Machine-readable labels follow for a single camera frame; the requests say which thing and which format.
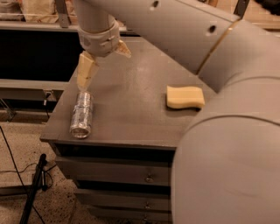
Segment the desk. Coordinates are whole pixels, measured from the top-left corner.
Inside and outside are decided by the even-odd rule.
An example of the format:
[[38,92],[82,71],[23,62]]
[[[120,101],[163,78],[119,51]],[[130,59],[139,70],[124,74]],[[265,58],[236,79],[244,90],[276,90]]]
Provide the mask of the desk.
[[197,86],[206,103],[215,93],[142,38],[123,38],[132,58],[112,54],[90,91],[91,135],[73,138],[69,127],[77,95],[76,73],[41,135],[56,163],[77,185],[76,196],[91,214],[144,221],[172,221],[172,159],[195,109],[165,106],[166,86]]

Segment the silver can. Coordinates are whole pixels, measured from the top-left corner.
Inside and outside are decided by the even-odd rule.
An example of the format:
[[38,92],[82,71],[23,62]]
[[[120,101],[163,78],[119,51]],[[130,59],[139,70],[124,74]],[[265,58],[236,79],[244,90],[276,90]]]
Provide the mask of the silver can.
[[86,138],[91,132],[94,101],[89,92],[79,92],[70,126],[70,133],[76,138]]

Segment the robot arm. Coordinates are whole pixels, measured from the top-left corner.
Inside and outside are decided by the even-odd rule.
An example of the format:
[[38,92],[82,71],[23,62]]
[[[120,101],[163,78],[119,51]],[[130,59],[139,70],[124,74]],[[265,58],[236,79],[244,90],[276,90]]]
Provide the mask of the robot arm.
[[279,40],[194,0],[75,0],[75,9],[94,56],[116,49],[114,15],[219,93],[176,150],[174,223],[279,223]]

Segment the floor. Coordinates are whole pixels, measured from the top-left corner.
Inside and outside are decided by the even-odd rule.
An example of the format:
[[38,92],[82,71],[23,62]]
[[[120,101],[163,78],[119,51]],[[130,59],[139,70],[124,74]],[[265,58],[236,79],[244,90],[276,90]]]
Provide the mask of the floor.
[[[46,169],[55,165],[55,155],[48,143],[39,140],[40,133],[46,125],[47,116],[42,112],[18,111],[12,122],[6,122],[7,114],[0,110],[0,126],[8,141],[17,168],[22,171],[27,165],[37,163],[42,153],[46,154]],[[20,186],[8,147],[0,132],[0,187]],[[21,173],[25,185],[32,183],[35,165]],[[43,192],[38,190],[34,201],[44,222],[61,224],[138,224],[136,220],[106,220],[90,215],[87,208],[74,196],[75,185],[72,180],[65,179],[60,169],[55,166],[49,171],[52,186]],[[0,197],[0,224],[19,223],[25,207],[26,195]],[[43,223],[34,210],[31,210],[28,223]]]

